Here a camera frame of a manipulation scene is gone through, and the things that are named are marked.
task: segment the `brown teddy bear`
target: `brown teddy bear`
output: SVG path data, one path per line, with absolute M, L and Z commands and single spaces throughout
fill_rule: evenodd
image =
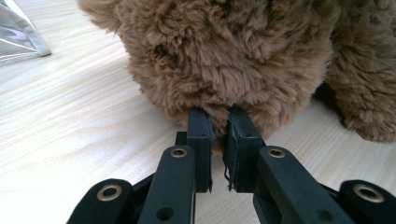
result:
M 325 81 L 350 130 L 396 140 L 394 0 L 78 0 L 120 36 L 141 91 L 186 124 L 199 106 L 225 132 L 244 108 L 268 135 Z

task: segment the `clear plastic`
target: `clear plastic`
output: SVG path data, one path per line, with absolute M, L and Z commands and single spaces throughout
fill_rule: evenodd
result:
M 0 66 L 50 54 L 33 24 L 12 0 L 0 0 Z

